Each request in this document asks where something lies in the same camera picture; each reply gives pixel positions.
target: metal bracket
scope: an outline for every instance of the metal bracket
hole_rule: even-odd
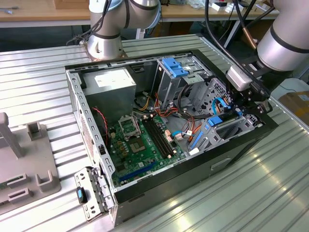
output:
[[[83,198],[85,202],[83,209],[87,221],[107,214],[109,209],[114,207],[110,188],[99,172],[98,168],[85,167],[74,175],[77,187],[83,189],[83,193],[80,191],[77,194],[78,198]]]
[[[133,125],[133,127],[135,128],[134,131],[131,132],[125,132],[125,128],[123,127],[123,125],[121,123],[126,122],[126,121],[130,121]],[[121,117],[121,119],[118,121],[120,128],[122,130],[122,133],[124,134],[125,139],[129,139],[131,136],[139,136],[140,135],[140,131],[139,128],[134,120],[134,118],[132,116],[125,116],[125,117]]]
[[[24,156],[24,152],[20,147],[17,139],[9,129],[9,117],[6,113],[0,114],[0,147],[9,146],[12,154],[15,154],[17,159]]]
[[[240,107],[241,111],[244,114],[250,114],[250,115],[261,115],[261,114],[268,114],[272,111],[272,106],[268,102],[268,100],[265,100],[263,102],[260,102],[258,105],[255,104],[247,104],[246,106]]]
[[[28,123],[26,127],[31,141],[41,139],[43,137],[41,125],[39,122]]]
[[[40,188],[41,192],[51,190],[59,184],[59,179],[54,178],[50,170],[48,170],[47,172],[48,172],[48,178],[46,178],[46,180],[40,178],[38,174],[35,174],[37,186]]]

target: slotted metal surface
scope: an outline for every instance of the slotted metal surface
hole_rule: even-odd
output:
[[[223,72],[231,62],[195,35],[125,41],[128,56],[200,49]],[[72,113],[63,66],[88,62],[80,46],[0,53],[0,111],[12,130],[46,124],[62,190],[0,216],[6,231],[109,231],[110,218],[87,223],[73,174],[90,165]],[[243,159],[115,231],[308,231],[309,135],[283,110],[280,125]]]

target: yellow wire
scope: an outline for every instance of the yellow wire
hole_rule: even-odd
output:
[[[147,109],[147,107],[148,107],[148,104],[149,104],[149,97],[147,98],[147,102],[146,102],[146,104],[145,104],[145,106],[143,107],[143,108],[141,108],[140,110],[145,110],[145,109]]]

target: blue tab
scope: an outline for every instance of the blue tab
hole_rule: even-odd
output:
[[[189,74],[174,58],[165,58],[162,59],[162,62],[174,77],[187,76]]]
[[[78,194],[78,197],[79,197],[79,198],[82,197],[82,191],[81,191],[80,189],[78,190],[77,194]]]
[[[217,125],[219,123],[222,123],[223,121],[219,118],[219,116],[215,116],[215,117],[212,117],[210,119],[208,119],[208,123],[209,125],[211,125],[212,127],[214,125]]]
[[[197,139],[195,139],[194,143],[191,145],[191,149],[193,149],[195,147],[195,145],[197,144],[198,140],[202,137],[203,132],[201,131],[198,136]]]

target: robotic arm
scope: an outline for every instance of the robotic arm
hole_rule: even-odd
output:
[[[240,62],[242,67],[231,66],[226,74],[235,104],[247,112],[252,110],[250,102],[260,101],[255,113],[267,113],[270,92],[309,56],[309,1],[273,0],[273,5],[280,15],[258,44],[255,56]]]
[[[274,0],[280,14],[257,47],[260,60],[276,71],[294,70],[309,54],[309,1]]]
[[[102,17],[105,1],[107,0],[90,0],[91,26]],[[88,40],[88,52],[95,59],[109,60],[122,55],[121,29],[152,28],[160,19],[159,0],[110,1],[101,29]]]

